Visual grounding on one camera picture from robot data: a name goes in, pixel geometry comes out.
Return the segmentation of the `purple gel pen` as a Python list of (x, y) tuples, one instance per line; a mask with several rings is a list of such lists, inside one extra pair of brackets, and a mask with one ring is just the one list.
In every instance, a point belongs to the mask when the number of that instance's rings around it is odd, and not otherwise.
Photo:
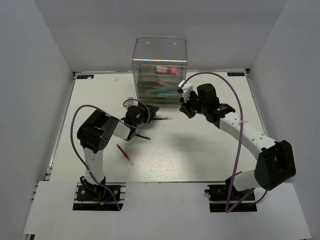
[(166, 120), (173, 120), (173, 117), (172, 116), (154, 117), (152, 120), (153, 121), (166, 121)]

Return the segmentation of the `blue highlighter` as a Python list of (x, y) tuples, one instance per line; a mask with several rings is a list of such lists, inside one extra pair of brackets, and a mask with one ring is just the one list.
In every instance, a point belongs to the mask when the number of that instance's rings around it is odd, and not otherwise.
[(178, 95), (175, 94), (175, 93), (159, 93), (157, 95), (158, 98), (175, 98), (177, 97)]

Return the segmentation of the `green gel pen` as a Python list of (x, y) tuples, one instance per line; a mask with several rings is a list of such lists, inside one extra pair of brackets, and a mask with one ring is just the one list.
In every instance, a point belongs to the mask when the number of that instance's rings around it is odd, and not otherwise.
[(135, 136), (136, 136), (136, 137), (139, 137), (139, 138), (142, 138), (142, 139), (151, 140), (150, 137), (143, 136), (143, 135), (140, 135), (140, 134), (136, 134)]

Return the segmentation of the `orange highlighter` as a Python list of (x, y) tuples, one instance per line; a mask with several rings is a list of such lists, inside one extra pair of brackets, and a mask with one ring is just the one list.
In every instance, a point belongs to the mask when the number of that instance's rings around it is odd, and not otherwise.
[(178, 86), (176, 86), (176, 85), (169, 84), (169, 83), (162, 81), (162, 80), (159, 80), (159, 79), (156, 80), (156, 83), (160, 86), (165, 87), (165, 88), (173, 88), (173, 89), (178, 88)]

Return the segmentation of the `pink glue bottle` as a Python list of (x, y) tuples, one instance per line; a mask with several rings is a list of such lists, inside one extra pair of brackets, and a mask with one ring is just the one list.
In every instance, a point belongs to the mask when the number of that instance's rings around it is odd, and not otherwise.
[(154, 73), (155, 74), (177, 76), (179, 74), (179, 69), (177, 67), (156, 66)]

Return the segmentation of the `red gel pen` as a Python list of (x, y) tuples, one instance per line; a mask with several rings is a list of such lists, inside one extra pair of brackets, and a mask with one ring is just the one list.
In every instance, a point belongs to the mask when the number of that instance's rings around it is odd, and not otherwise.
[(134, 163), (132, 162), (132, 160), (130, 159), (130, 157), (128, 156), (128, 154), (121, 148), (121, 146), (119, 144), (116, 145), (117, 148), (120, 150), (120, 152), (123, 154), (123, 156), (125, 157), (125, 159), (128, 161), (128, 163), (133, 166)]

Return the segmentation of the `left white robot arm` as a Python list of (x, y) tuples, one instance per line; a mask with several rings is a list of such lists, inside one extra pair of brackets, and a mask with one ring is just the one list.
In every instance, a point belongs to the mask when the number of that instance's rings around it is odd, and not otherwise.
[(159, 110), (157, 106), (133, 104), (126, 107), (125, 117), (118, 119), (96, 109), (80, 126), (76, 136), (84, 151), (85, 164), (89, 167), (80, 182), (88, 189), (90, 196), (96, 200), (105, 196), (103, 151), (111, 137), (129, 142), (135, 137), (137, 129), (149, 124)]

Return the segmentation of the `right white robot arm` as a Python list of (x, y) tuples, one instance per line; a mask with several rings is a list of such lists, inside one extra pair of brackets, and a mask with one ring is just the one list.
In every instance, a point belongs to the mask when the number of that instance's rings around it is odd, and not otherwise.
[(181, 112), (190, 119), (196, 114), (205, 116), (208, 122), (238, 140), (256, 159), (254, 169), (225, 181), (229, 198), (236, 200), (245, 190), (259, 187), (271, 191), (296, 175), (291, 144), (286, 140), (276, 141), (241, 120), (233, 107), (219, 101), (212, 84), (201, 84), (194, 91), (192, 84), (181, 82), (178, 92)]

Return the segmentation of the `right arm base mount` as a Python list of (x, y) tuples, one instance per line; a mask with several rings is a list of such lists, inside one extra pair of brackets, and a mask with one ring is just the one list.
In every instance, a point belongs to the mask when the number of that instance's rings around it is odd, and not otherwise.
[[(225, 184), (211, 184), (207, 185), (204, 190), (204, 194), (207, 195), (209, 201), (209, 211), (211, 213), (224, 213), (227, 203), (229, 188)], [(240, 204), (238, 204), (232, 212), (246, 213), (246, 212), (257, 212), (257, 204), (255, 203), (256, 198), (252, 190), (247, 189), (244, 191), (236, 191), (232, 189), (229, 201), (229, 208), (235, 205), (244, 196), (247, 196)]]

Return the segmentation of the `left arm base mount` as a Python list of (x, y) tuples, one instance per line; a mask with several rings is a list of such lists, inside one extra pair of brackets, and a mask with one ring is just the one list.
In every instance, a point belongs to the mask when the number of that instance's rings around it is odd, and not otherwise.
[(118, 206), (114, 198), (107, 190), (102, 190), (102, 196), (94, 195), (93, 192), (86, 189), (80, 182), (77, 183), (73, 211), (98, 211), (98, 212), (114, 212), (122, 209), (126, 198), (125, 183), (111, 183), (107, 187), (115, 196)]

